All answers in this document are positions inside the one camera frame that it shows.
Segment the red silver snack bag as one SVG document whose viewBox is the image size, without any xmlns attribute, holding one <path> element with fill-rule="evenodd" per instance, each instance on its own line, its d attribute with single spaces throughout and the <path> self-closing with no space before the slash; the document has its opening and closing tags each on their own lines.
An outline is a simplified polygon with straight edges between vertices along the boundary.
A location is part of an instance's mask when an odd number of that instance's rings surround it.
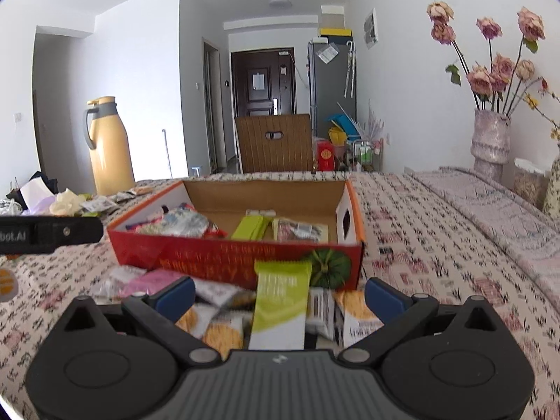
<svg viewBox="0 0 560 420">
<path fill-rule="evenodd" d="M 151 219 L 125 226 L 127 231 L 146 235 L 184 238 L 225 238 L 227 233 L 205 215 L 186 203 L 173 210 L 162 208 Z"/>
</svg>

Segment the green white snack bar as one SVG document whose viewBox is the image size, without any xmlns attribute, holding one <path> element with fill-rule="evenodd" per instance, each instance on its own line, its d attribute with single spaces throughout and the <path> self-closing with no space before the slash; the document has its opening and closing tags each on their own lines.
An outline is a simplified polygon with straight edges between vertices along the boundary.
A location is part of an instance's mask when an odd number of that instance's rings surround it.
<svg viewBox="0 0 560 420">
<path fill-rule="evenodd" d="M 257 290 L 249 349 L 303 350 L 312 263 L 256 261 L 254 271 Z"/>
</svg>

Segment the long green white snack pack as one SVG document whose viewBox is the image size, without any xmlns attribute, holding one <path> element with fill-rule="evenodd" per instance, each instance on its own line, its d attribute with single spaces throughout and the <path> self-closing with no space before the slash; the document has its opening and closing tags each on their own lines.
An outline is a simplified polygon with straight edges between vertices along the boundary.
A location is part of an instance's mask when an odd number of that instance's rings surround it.
<svg viewBox="0 0 560 420">
<path fill-rule="evenodd" d="M 293 221 L 287 218 L 272 220 L 274 239 L 278 242 L 328 242 L 328 226 Z"/>
</svg>

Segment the white artificial flower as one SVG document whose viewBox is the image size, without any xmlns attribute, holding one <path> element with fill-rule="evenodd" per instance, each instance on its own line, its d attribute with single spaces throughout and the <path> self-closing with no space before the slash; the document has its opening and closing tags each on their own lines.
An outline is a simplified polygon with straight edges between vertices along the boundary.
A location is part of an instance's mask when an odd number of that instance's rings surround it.
<svg viewBox="0 0 560 420">
<path fill-rule="evenodd" d="M 75 194 L 66 188 L 55 196 L 48 208 L 49 214 L 62 217 L 81 215 L 84 212 L 83 204 L 90 198 L 90 194 Z"/>
</svg>

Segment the calligraphy print tablecloth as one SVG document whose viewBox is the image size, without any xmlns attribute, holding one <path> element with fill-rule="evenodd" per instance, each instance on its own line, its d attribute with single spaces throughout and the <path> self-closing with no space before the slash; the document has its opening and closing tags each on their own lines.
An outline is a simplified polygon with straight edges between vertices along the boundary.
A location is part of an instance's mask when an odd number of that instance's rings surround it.
<svg viewBox="0 0 560 420">
<path fill-rule="evenodd" d="M 485 297 L 532 365 L 528 419 L 559 415 L 559 308 L 492 240 L 411 175 L 353 174 L 364 219 L 362 275 L 412 294 L 457 305 Z M 25 374 L 36 349 L 71 300 L 115 266 L 111 243 L 67 246 L 6 262 L 19 282 L 1 307 L 1 398 L 23 419 L 35 417 Z"/>
</svg>

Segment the red cardboard snack box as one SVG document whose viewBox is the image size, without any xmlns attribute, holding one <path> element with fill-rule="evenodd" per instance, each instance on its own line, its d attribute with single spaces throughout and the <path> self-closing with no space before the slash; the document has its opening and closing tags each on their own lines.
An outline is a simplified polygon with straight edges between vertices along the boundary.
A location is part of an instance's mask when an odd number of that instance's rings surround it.
<svg viewBox="0 0 560 420">
<path fill-rule="evenodd" d="M 246 289 L 256 262 L 304 262 L 310 284 L 358 286 L 364 225 L 347 180 L 182 180 L 107 228 L 117 260 Z"/>
</svg>

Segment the green snack pack on left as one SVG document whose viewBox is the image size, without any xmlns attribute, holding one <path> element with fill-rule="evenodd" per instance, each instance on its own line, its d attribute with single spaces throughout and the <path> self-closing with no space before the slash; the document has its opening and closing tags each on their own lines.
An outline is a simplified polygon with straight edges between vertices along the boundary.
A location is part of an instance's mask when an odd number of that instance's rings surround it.
<svg viewBox="0 0 560 420">
<path fill-rule="evenodd" d="M 231 239 L 236 241 L 261 241 L 272 223 L 272 217 L 261 214 L 244 216 L 239 222 Z"/>
</svg>

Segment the yellow thermos jug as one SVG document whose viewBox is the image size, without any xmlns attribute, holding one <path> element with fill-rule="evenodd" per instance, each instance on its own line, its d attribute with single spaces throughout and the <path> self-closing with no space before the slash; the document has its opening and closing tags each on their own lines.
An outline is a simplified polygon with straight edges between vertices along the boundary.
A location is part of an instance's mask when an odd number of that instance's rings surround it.
<svg viewBox="0 0 560 420">
<path fill-rule="evenodd" d="M 113 96 L 87 103 L 84 138 L 99 195 L 113 195 L 135 186 L 128 136 Z"/>
</svg>

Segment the pink folded table runner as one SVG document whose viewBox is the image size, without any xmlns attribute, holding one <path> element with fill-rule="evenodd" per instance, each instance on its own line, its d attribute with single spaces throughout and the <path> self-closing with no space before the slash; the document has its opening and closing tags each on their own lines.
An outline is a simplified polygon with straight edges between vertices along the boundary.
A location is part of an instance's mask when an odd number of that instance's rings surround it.
<svg viewBox="0 0 560 420">
<path fill-rule="evenodd" d="M 442 167 L 411 176 L 468 218 L 559 308 L 559 223 L 472 169 Z"/>
</svg>

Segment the pink textured flower vase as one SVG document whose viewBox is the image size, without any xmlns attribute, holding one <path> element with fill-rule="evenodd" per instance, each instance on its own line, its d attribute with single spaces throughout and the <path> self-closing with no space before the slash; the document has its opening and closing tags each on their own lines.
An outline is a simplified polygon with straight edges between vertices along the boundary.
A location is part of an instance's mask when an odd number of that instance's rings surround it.
<svg viewBox="0 0 560 420">
<path fill-rule="evenodd" d="M 474 170 L 500 183 L 511 152 L 511 126 L 502 114 L 475 111 L 475 129 L 471 142 Z"/>
</svg>

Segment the wooden chair back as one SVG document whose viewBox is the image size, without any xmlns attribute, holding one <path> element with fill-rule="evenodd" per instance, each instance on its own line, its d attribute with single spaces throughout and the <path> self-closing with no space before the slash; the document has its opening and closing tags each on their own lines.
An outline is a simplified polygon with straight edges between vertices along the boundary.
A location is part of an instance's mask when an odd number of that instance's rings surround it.
<svg viewBox="0 0 560 420">
<path fill-rule="evenodd" d="M 308 114 L 236 119 L 241 170 L 250 173 L 310 172 L 312 125 Z"/>
</svg>

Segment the dried pink rose bouquet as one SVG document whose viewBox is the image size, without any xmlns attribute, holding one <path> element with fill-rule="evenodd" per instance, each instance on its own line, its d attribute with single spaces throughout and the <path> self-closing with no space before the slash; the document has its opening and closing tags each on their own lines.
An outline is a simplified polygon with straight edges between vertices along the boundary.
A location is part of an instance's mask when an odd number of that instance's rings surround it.
<svg viewBox="0 0 560 420">
<path fill-rule="evenodd" d="M 468 64 L 456 41 L 456 32 L 452 27 L 455 14 L 451 6 L 436 1 L 427 6 L 426 13 L 432 23 L 432 39 L 453 48 L 456 53 L 456 62 L 445 69 L 450 82 L 457 86 L 468 84 L 477 110 L 495 112 L 507 123 L 511 121 L 512 113 L 519 103 L 526 103 L 529 108 L 536 110 L 538 100 L 531 95 L 530 89 L 539 84 L 546 88 L 547 84 L 544 78 L 537 75 L 534 63 L 523 57 L 523 52 L 535 54 L 539 43 L 546 39 L 545 24 L 540 15 L 525 7 L 517 12 L 521 40 L 513 59 L 494 49 L 494 41 L 503 36 L 501 25 L 491 17 L 477 19 L 476 27 L 486 42 L 489 60 L 485 64 Z"/>
</svg>

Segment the dark brown entrance door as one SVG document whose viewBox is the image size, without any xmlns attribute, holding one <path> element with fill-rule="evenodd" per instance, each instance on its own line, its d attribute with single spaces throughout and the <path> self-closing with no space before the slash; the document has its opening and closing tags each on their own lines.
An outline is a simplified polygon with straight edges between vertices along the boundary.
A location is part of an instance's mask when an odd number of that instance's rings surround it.
<svg viewBox="0 0 560 420">
<path fill-rule="evenodd" d="M 293 53 L 293 48 L 232 52 L 232 96 L 237 118 L 295 113 Z"/>
</svg>

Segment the grey refrigerator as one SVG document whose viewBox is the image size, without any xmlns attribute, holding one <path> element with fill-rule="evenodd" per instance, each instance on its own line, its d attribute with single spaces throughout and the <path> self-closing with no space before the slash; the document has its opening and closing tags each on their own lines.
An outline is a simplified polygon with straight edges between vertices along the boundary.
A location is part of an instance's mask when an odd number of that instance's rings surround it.
<svg viewBox="0 0 560 420">
<path fill-rule="evenodd" d="M 348 114 L 356 118 L 356 90 L 350 84 L 352 78 L 353 41 L 342 38 L 341 44 L 308 43 L 309 109 L 314 135 L 327 139 L 331 127 L 330 118 Z"/>
</svg>

